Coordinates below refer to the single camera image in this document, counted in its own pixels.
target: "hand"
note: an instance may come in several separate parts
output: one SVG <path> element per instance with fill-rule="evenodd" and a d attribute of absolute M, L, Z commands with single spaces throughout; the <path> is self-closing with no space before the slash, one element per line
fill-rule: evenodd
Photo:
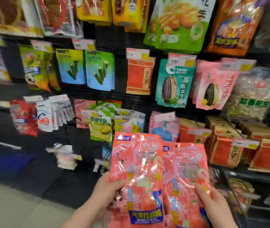
<path fill-rule="evenodd" d="M 205 192 L 201 185 L 195 186 L 196 192 L 204 204 L 205 211 L 213 228 L 237 228 L 231 214 L 229 205 L 218 190 L 211 187 L 211 197 Z"/>
<path fill-rule="evenodd" d="M 108 171 L 99 178 L 89 199 L 94 204 L 98 204 L 99 210 L 105 210 L 113 201 L 116 190 L 121 189 L 125 185 L 124 180 L 110 182 L 110 175 Z"/>

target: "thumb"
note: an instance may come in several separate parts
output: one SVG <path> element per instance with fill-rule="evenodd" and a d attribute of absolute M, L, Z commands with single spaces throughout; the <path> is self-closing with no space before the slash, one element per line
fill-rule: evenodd
<path fill-rule="evenodd" d="M 125 185 L 125 181 L 124 180 L 117 180 L 117 181 L 111 182 L 109 184 L 109 187 L 110 187 L 111 190 L 116 191 L 116 190 L 119 190 L 122 187 L 124 187 L 124 185 Z"/>
<path fill-rule="evenodd" d="M 211 204 L 213 203 L 213 200 L 211 199 L 211 197 L 205 192 L 205 190 L 202 188 L 201 185 L 199 184 L 195 184 L 195 190 L 198 194 L 198 196 L 200 197 L 202 203 L 204 204 L 205 207 L 207 207 L 208 205 L 211 206 Z"/>

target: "gray tile floor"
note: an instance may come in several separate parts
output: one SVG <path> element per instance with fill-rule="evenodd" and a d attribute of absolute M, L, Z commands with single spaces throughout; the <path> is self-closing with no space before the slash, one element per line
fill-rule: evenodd
<path fill-rule="evenodd" d="M 60 228 L 74 209 L 0 185 L 0 228 Z M 101 228 L 96 222 L 94 228 Z"/>

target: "floor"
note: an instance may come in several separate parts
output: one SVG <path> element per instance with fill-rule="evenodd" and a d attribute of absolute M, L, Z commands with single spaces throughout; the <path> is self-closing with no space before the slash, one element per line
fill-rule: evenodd
<path fill-rule="evenodd" d="M 60 228 L 74 209 L 0 185 L 0 228 Z M 101 228 L 96 222 L 94 228 Z"/>

